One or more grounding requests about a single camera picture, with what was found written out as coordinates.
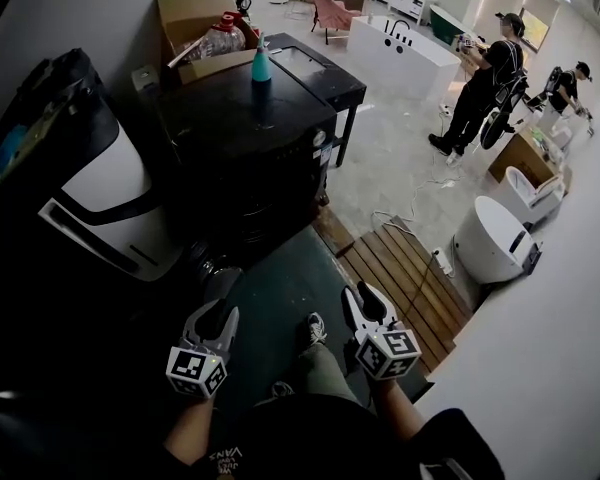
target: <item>faucet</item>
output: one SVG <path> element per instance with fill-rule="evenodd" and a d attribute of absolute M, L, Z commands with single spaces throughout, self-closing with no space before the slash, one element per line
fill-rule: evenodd
<path fill-rule="evenodd" d="M 393 22 L 393 27 L 391 27 L 391 33 L 389 34 L 391 37 L 393 37 L 393 31 L 395 30 L 396 25 L 398 23 L 404 23 L 407 26 L 407 28 L 409 30 L 411 30 L 411 25 L 409 25 L 406 21 L 404 21 L 404 20 L 396 20 L 396 21 Z"/>

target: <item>pink armchair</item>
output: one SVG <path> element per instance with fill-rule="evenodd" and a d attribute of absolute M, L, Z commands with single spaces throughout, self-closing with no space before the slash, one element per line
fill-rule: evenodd
<path fill-rule="evenodd" d="M 316 23 L 320 22 L 320 28 L 324 28 L 324 38 L 327 44 L 329 44 L 328 29 L 350 30 L 351 20 L 356 16 L 360 16 L 360 11 L 348 11 L 345 9 L 344 2 L 336 2 L 335 0 L 311 1 L 316 6 L 311 32 L 315 30 Z"/>

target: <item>wooden pallet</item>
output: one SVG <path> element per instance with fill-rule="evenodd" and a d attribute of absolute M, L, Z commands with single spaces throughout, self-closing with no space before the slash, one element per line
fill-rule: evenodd
<path fill-rule="evenodd" d="M 355 239 L 328 206 L 320 208 L 313 221 L 313 228 L 336 258 L 353 247 Z"/>
<path fill-rule="evenodd" d="M 422 244 L 384 225 L 357 240 L 340 263 L 353 284 L 365 281 L 392 301 L 422 349 L 423 371 L 432 372 L 453 350 L 471 312 Z"/>

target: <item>white bathtub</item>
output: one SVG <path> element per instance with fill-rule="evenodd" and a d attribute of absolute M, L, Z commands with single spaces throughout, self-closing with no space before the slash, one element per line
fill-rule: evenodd
<path fill-rule="evenodd" d="M 383 86 L 405 98 L 441 102 L 460 59 L 403 23 L 391 36 L 394 23 L 387 16 L 374 16 L 371 25 L 366 16 L 353 18 L 347 50 Z"/>

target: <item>red object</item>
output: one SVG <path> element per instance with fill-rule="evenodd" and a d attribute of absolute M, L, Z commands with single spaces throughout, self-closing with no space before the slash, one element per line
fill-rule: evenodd
<path fill-rule="evenodd" d="M 225 14 L 228 14 L 229 16 L 233 16 L 233 24 L 237 25 L 238 23 L 240 23 L 242 21 L 242 14 L 240 14 L 237 11 L 225 11 Z"/>
<path fill-rule="evenodd" d="M 211 27 L 213 30 L 220 30 L 221 32 L 231 32 L 233 30 L 233 16 L 230 14 L 224 14 L 222 20 L 217 25 Z"/>

